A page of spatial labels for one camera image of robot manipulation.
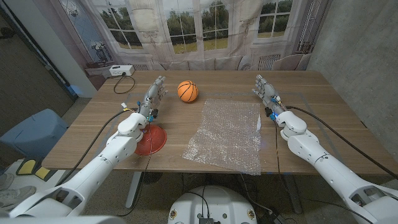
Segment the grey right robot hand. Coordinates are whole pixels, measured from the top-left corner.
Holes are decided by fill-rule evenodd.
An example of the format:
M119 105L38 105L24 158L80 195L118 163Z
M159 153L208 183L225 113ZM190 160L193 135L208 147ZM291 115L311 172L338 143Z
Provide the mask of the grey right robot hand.
M273 115L278 117L278 115L286 111L278 92L261 75L256 76L255 86L256 89L252 89L252 91L262 100L265 107L268 108L266 112L267 116Z

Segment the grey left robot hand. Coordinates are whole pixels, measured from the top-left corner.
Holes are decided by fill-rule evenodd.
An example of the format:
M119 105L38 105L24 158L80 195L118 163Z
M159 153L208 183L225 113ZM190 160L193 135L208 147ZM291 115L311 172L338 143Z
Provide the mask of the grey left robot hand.
M159 76L155 82L149 87L144 95L144 99L139 106L139 114L145 117L156 118L159 110L157 107L160 105L162 98L167 94L167 90L163 86L165 76Z

